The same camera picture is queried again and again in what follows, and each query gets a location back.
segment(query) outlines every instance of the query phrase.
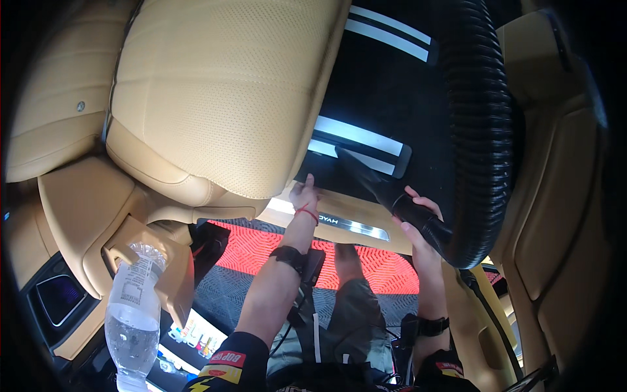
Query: water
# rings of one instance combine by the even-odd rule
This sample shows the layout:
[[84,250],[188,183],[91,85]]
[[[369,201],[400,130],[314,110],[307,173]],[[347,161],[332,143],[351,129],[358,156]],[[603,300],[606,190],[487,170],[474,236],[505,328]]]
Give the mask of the water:
[[152,322],[147,324],[146,319],[142,319],[142,328],[137,328],[130,320],[125,320],[127,324],[113,316],[115,314],[124,320],[124,315],[130,313],[130,309],[123,309],[125,305],[109,304],[109,306],[117,309],[107,309],[111,310],[111,313],[107,312],[105,317],[107,331],[105,335],[118,372],[130,376],[140,373],[141,377],[145,378],[157,357],[159,323],[150,318]]

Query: patterned floor mat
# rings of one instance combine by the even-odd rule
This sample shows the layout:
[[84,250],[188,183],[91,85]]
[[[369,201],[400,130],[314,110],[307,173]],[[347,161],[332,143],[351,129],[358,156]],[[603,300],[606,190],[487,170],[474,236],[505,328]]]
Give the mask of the patterned floor mat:
[[[246,291],[253,277],[282,239],[283,228],[259,221],[212,221],[231,230],[224,255],[196,289],[196,305],[227,331],[237,325]],[[334,267],[333,244],[314,240],[312,248],[324,250],[322,272],[313,290],[313,301],[320,325],[329,323],[335,305],[338,278]],[[418,308],[419,282],[413,267],[396,253],[357,246],[364,276],[379,298],[387,325],[400,331],[401,319]]]

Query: white stripe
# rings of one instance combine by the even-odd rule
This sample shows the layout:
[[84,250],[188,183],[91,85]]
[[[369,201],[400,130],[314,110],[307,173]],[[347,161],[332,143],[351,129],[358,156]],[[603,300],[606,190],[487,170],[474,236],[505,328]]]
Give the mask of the white stripe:
[[402,50],[405,53],[409,53],[410,55],[417,57],[420,60],[423,60],[424,62],[427,61],[427,57],[429,56],[429,52],[421,48],[420,46],[411,43],[408,40],[404,40],[401,37],[396,36],[392,33],[388,33],[387,31],[372,27],[366,23],[361,23],[352,19],[348,19],[344,28],[348,31],[353,31],[357,34],[365,35],[366,37],[370,37],[377,41],[381,41],[383,43],[391,45],[397,49]]
[[313,314],[313,351],[315,353],[315,362],[321,363],[320,358],[320,324],[318,323],[318,313]]
[[424,33],[421,33],[420,31],[414,29],[413,27],[410,27],[404,23],[397,21],[396,19],[392,19],[385,15],[377,14],[374,11],[370,11],[369,9],[361,8],[357,6],[350,6],[349,12],[352,14],[364,16],[368,19],[372,19],[373,21],[381,22],[397,30],[401,30],[403,33],[409,34],[412,37],[415,37],[421,40],[422,42],[426,43],[427,45],[431,44],[431,37],[429,37],[428,35]]
[[369,130],[359,128],[354,125],[346,124],[345,122],[323,117],[321,115],[318,116],[318,119],[313,127],[313,129],[326,134],[343,137],[357,143],[365,144],[395,156],[401,155],[401,150],[403,149],[403,143],[397,142],[396,140],[375,134],[374,132],[370,132]]
[[[319,152],[320,154],[330,156],[333,158],[337,158],[337,154],[335,153],[335,146],[321,142],[319,140],[311,140],[309,142],[309,147],[307,148],[309,151]],[[349,151],[349,153],[363,162],[367,167],[380,171],[385,174],[389,174],[390,176],[394,172],[394,165],[380,161],[379,159],[375,159],[369,156],[365,156],[358,152]]]

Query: wristband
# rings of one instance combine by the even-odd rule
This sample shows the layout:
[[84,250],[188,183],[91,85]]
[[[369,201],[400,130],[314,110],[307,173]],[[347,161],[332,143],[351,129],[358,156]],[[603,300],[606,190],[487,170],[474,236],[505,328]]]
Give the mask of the wristband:
[[313,220],[315,221],[315,225],[318,226],[318,220],[320,219],[318,216],[316,216],[313,212],[305,209],[305,207],[307,207],[309,205],[309,203],[305,204],[304,206],[302,206],[301,208],[297,209],[296,212],[294,212],[294,216],[296,216],[296,214],[298,214],[299,212],[306,212],[309,215],[312,216]]

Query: black corrugated hose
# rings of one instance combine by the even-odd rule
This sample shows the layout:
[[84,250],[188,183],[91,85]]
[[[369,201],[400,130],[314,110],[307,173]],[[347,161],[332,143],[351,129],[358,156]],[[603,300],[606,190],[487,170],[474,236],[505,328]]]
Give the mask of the black corrugated hose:
[[487,256],[503,223],[512,170],[512,109],[501,49],[483,0],[434,0],[433,7],[456,172],[453,235],[440,247],[454,267],[466,269]]

